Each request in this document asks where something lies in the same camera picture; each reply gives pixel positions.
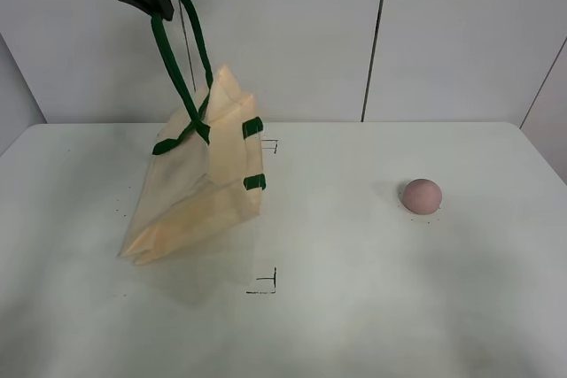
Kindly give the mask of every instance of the green strap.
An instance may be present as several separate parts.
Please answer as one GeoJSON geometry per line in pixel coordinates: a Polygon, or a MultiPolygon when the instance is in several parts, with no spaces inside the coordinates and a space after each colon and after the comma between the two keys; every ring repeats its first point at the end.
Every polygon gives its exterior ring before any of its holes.
{"type": "Polygon", "coordinates": [[[246,177],[244,184],[246,190],[260,187],[264,190],[266,188],[266,176],[264,174],[256,174],[255,176],[246,177]]]}
{"type": "MultiPolygon", "coordinates": [[[[197,48],[199,56],[201,57],[201,61],[203,62],[203,67],[205,68],[205,77],[206,77],[206,84],[210,89],[213,85],[213,72],[211,70],[211,64],[209,62],[208,56],[206,55],[206,48],[205,48],[205,40],[203,38],[203,31],[201,30],[201,26],[198,22],[198,15],[195,7],[191,0],[180,0],[187,11],[187,14],[190,19],[191,27],[193,29],[193,33],[195,35],[195,41],[197,42],[197,48]]],[[[190,124],[182,131],[177,139],[166,139],[157,143],[153,149],[154,155],[161,155],[164,154],[176,146],[178,146],[188,135],[192,134],[193,131],[197,131],[197,133],[205,140],[207,144],[209,144],[209,132],[210,127],[203,123],[203,118],[205,117],[206,107],[208,106],[208,99],[209,95],[206,96],[205,101],[199,107],[198,111],[191,99],[190,92],[187,89],[187,85],[183,79],[181,71],[179,70],[179,66],[177,65],[177,61],[175,60],[175,56],[173,51],[171,50],[171,46],[169,44],[169,40],[167,39],[166,30],[163,26],[163,19],[158,13],[154,13],[151,16],[151,29],[153,31],[153,35],[156,39],[156,43],[158,44],[159,53],[163,59],[163,62],[166,66],[167,73],[171,78],[171,81],[174,83],[175,89],[179,93],[179,96],[183,100],[183,105],[187,110],[187,113],[190,116],[191,122],[190,124]]]]}
{"type": "Polygon", "coordinates": [[[260,117],[251,119],[242,123],[242,136],[247,138],[248,136],[256,135],[264,129],[264,123],[260,117]]]}

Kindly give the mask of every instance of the tabletop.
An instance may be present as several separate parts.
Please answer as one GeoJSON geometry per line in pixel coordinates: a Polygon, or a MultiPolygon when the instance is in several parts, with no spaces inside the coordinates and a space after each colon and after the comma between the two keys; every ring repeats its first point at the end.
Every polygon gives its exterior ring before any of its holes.
{"type": "Polygon", "coordinates": [[[516,127],[268,124],[260,217],[133,266],[161,127],[35,126],[0,157],[1,377],[564,377],[567,187],[516,127]]]}

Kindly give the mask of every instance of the bag handle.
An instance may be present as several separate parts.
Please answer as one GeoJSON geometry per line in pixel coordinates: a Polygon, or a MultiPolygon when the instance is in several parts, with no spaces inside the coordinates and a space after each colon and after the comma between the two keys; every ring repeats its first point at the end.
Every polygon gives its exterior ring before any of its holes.
{"type": "MultiPolygon", "coordinates": [[[[201,62],[203,63],[203,67],[205,68],[205,78],[206,78],[206,85],[211,89],[213,85],[213,72],[211,70],[211,63],[209,62],[209,58],[206,55],[206,48],[205,48],[205,40],[203,38],[203,31],[201,30],[201,26],[198,22],[198,15],[197,11],[195,10],[195,6],[191,0],[180,0],[189,16],[189,20],[191,23],[191,28],[193,29],[193,34],[195,35],[195,42],[197,43],[198,54],[201,57],[201,62]]],[[[187,113],[190,117],[190,124],[181,132],[177,139],[166,139],[157,143],[153,148],[153,155],[161,155],[169,152],[183,140],[193,133],[193,131],[197,131],[197,133],[203,138],[203,140],[209,144],[209,131],[210,127],[203,122],[203,118],[205,117],[206,107],[208,106],[209,102],[209,94],[206,95],[203,104],[197,108],[193,103],[193,99],[191,98],[190,92],[187,89],[187,85],[185,84],[185,80],[183,79],[183,75],[179,70],[179,66],[177,65],[177,61],[175,60],[175,55],[171,50],[171,45],[169,44],[169,40],[167,39],[166,29],[163,26],[163,18],[159,13],[153,13],[151,15],[151,30],[153,35],[156,39],[156,43],[158,44],[159,53],[161,54],[161,58],[166,66],[167,73],[169,74],[169,78],[174,83],[175,89],[179,96],[183,100],[183,105],[187,110],[187,113]]]]}

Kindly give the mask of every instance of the beige bag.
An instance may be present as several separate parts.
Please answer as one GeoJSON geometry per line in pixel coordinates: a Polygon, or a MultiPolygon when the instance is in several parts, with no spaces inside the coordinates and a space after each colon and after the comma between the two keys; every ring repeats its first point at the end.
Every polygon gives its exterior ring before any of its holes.
{"type": "Polygon", "coordinates": [[[266,188],[259,133],[263,126],[254,98],[240,90],[226,66],[213,79],[197,12],[190,0],[180,1],[195,34],[206,86],[195,94],[201,105],[197,110],[162,18],[153,14],[151,29],[184,108],[159,133],[120,253],[136,256],[137,265],[257,216],[266,188]]]}

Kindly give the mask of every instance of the black marking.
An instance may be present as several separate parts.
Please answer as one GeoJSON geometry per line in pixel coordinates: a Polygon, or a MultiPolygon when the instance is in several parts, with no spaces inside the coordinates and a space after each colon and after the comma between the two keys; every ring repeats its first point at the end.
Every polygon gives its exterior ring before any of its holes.
{"type": "Polygon", "coordinates": [[[275,143],[276,143],[276,146],[275,146],[274,148],[271,148],[271,147],[264,148],[264,147],[262,146],[262,149],[263,149],[263,150],[274,150],[274,153],[277,154],[277,144],[278,144],[278,142],[279,142],[279,139],[262,139],[262,141],[263,141],[263,142],[275,142],[275,143]]]}
{"type": "Polygon", "coordinates": [[[543,89],[543,86],[546,84],[546,81],[548,81],[548,77],[551,74],[551,70],[553,70],[553,67],[555,66],[555,62],[557,62],[557,59],[559,59],[559,56],[561,55],[561,51],[563,50],[563,48],[565,47],[565,44],[567,43],[567,37],[565,37],[565,40],[563,40],[563,44],[561,45],[561,48],[559,48],[559,51],[557,52],[557,55],[555,56],[555,59],[553,60],[553,62],[551,63],[551,66],[549,67],[548,73],[546,74],[545,78],[543,79],[543,81],[541,82],[541,86],[538,89],[538,93],[535,94],[535,98],[532,101],[532,104],[530,105],[530,108],[528,108],[528,112],[525,114],[524,119],[522,120],[522,124],[520,124],[520,130],[522,129],[522,127],[525,124],[525,121],[528,118],[528,115],[530,115],[530,112],[532,112],[532,108],[535,105],[535,101],[538,100],[538,97],[540,97],[540,93],[541,90],[543,89]]]}
{"type": "Polygon", "coordinates": [[[274,276],[271,278],[256,278],[256,281],[274,281],[273,291],[246,291],[246,294],[275,294],[276,293],[276,274],[277,268],[274,267],[274,276]]]}
{"type": "Polygon", "coordinates": [[[376,46],[378,41],[378,30],[380,29],[380,21],[382,19],[382,9],[384,7],[384,0],[380,0],[378,4],[378,15],[376,18],[376,28],[374,29],[374,41],[372,42],[372,51],[370,53],[369,76],[366,80],[366,89],[364,90],[364,101],[362,103],[362,116],[361,122],[364,122],[366,116],[366,103],[369,100],[370,80],[372,79],[372,69],[374,68],[374,56],[376,54],[376,46]]]}

